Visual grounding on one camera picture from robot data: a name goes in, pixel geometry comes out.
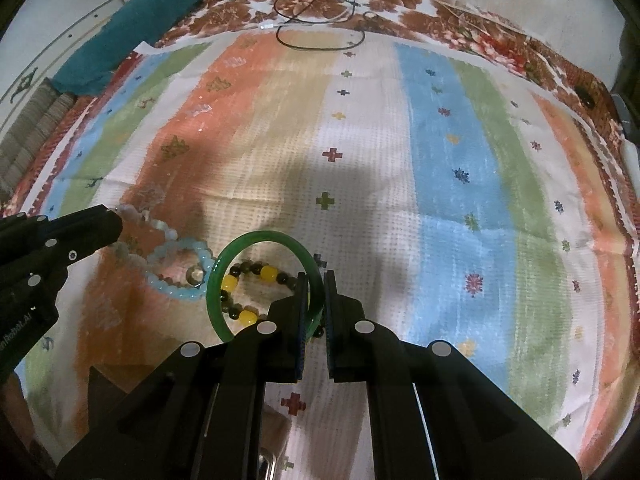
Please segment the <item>teal pillow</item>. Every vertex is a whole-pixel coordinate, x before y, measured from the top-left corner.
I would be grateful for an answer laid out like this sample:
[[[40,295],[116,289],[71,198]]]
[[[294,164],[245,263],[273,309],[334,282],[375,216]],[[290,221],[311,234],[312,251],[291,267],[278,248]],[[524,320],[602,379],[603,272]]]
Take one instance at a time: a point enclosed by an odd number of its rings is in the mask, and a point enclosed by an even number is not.
[[[51,78],[60,93],[99,96],[138,44],[156,44],[202,0],[129,0]]]

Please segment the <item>green jade bangle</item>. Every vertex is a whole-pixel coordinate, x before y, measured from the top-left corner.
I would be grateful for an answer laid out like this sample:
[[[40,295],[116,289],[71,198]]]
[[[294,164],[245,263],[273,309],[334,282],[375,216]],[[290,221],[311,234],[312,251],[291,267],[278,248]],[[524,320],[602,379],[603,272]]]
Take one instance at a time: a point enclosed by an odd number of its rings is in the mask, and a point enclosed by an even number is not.
[[[230,322],[241,327],[263,320],[268,313],[260,300],[292,295],[296,278],[292,272],[262,259],[248,260],[246,252],[258,244],[276,244],[295,257],[308,280],[306,339],[314,336],[322,321],[324,289],[321,272],[308,250],[293,237],[277,231],[253,231],[232,240],[206,272],[206,311],[213,330],[222,342],[232,341]]]

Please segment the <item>striped grey mattress edge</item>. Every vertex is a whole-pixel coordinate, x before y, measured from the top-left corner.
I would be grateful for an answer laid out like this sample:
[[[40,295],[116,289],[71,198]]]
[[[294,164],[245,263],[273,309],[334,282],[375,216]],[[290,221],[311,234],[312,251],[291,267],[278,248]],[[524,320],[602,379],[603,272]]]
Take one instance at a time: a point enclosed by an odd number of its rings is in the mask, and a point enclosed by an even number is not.
[[[46,78],[1,140],[1,201],[7,202],[26,176],[40,148],[73,107],[77,96],[60,93]]]

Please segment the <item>jewelry box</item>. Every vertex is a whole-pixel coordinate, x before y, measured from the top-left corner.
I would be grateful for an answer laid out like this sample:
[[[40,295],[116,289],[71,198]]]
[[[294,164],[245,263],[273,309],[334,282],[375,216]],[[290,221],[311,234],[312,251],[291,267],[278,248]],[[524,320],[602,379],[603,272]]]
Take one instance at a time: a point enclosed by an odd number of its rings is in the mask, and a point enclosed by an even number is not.
[[[89,368],[88,431],[101,426],[107,415],[152,373],[151,365],[96,364]],[[286,462],[292,422],[267,403],[262,404],[259,439],[259,479],[279,479]]]

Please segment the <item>red floral bedsheet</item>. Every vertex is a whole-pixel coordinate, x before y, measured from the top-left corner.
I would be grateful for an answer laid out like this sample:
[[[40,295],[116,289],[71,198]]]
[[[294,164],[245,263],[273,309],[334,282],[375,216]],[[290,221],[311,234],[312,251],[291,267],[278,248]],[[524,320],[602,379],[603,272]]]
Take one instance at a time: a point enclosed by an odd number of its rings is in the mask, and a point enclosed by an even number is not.
[[[296,24],[434,42],[500,66],[568,106],[578,115],[582,147],[572,148],[566,157],[597,241],[603,310],[638,315],[639,202],[632,194],[620,148],[622,125],[612,96],[596,77],[502,18],[447,0],[202,0],[156,44],[170,47],[223,32],[243,33],[262,25],[281,30]],[[114,114],[114,99],[142,64],[139,46],[96,96],[92,118]]]

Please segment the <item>striped colourful cloth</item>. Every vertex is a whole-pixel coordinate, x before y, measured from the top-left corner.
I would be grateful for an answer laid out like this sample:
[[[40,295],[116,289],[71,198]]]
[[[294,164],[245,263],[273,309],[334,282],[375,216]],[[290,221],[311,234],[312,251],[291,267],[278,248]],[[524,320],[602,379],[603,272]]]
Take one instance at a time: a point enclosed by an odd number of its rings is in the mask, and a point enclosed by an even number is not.
[[[466,53],[370,34],[231,34],[141,48],[112,116],[81,109],[18,202],[120,209],[117,247],[73,266],[18,374],[60,458],[87,431],[89,368],[216,344],[205,301],[158,279],[244,233],[291,235],[368,318],[446,339],[585,474],[639,394],[639,313],[602,307],[597,241],[566,154],[579,118]]]

